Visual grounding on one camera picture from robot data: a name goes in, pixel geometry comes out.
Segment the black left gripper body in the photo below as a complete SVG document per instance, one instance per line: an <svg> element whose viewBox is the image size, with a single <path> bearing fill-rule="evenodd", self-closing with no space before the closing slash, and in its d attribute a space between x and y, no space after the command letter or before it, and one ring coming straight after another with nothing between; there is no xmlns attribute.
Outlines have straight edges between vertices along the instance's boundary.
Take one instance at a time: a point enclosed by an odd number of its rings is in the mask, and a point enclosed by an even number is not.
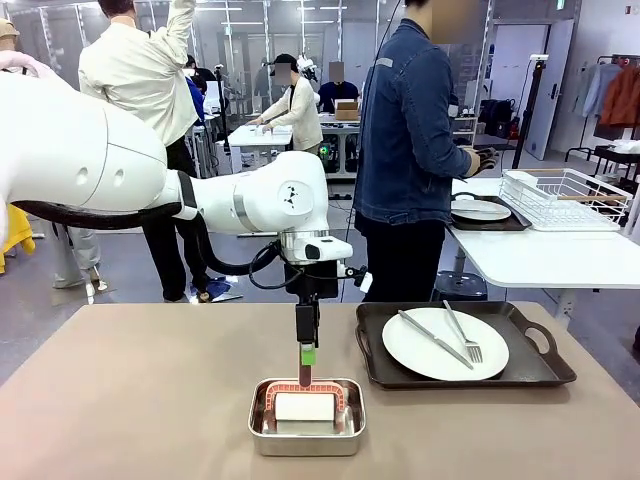
<svg viewBox="0 0 640 480"><path fill-rule="evenodd" d="M333 299L338 296L336 262L309 265L284 265L285 290L305 303L311 300Z"/></svg>

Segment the person's gloved right hand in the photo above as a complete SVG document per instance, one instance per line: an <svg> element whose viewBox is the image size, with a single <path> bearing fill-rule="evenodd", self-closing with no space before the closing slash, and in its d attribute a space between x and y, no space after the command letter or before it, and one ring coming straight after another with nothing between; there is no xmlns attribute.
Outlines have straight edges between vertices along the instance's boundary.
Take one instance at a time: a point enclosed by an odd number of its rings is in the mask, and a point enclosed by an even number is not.
<svg viewBox="0 0 640 480"><path fill-rule="evenodd" d="M467 175L468 178L476 176L485 170L495 168L499 153L494 148L489 147L475 149L469 147L467 148L467 151L469 152L472 160L469 174Z"/></svg>

